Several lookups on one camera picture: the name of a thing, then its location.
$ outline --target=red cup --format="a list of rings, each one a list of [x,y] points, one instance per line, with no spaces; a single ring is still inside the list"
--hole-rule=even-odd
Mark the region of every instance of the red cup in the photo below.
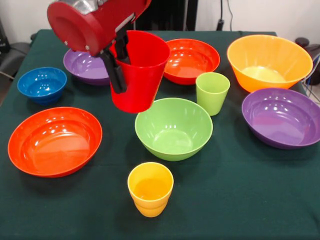
[[[127,113],[140,113],[151,107],[164,75],[170,49],[160,37],[145,32],[127,31],[129,42],[126,46],[130,64],[116,61],[122,68],[126,91],[116,93],[111,87],[114,105]],[[116,57],[115,46],[110,48]]]

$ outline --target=orange bowl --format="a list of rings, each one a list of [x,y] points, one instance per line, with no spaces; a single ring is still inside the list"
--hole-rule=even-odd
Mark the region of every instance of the orange bowl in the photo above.
[[[24,120],[8,143],[11,162],[38,177],[57,178],[82,168],[96,153],[102,127],[89,112],[55,107]]]
[[[193,85],[200,74],[213,72],[219,66],[219,53],[203,41],[181,38],[166,43],[170,48],[170,57],[164,76],[171,82]]]
[[[296,43],[271,35],[249,35],[231,43],[227,58],[239,84],[252,93],[288,89],[313,68],[310,55]]]

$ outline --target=blue bowl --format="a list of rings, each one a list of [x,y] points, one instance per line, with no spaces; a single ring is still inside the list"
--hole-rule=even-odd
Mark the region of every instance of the blue bowl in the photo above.
[[[20,77],[17,87],[20,93],[37,104],[47,106],[56,103],[67,84],[66,74],[55,67],[40,67]]]

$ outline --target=green bowl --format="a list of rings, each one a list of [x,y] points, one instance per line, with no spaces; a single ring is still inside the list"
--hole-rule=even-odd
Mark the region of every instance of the green bowl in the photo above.
[[[153,155],[181,161],[196,154],[210,139],[213,123],[201,106],[182,98],[154,101],[135,119],[135,132]]]

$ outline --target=red bowl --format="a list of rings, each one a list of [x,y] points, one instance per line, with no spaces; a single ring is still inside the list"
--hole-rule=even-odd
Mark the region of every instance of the red bowl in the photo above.
[[[170,48],[170,57],[164,76],[176,84],[196,84],[200,74],[213,72],[219,66],[219,53],[203,41],[181,38],[166,43]]]
[[[82,168],[96,153],[102,127],[89,112],[55,107],[24,120],[8,143],[11,162],[38,177],[58,178]]]

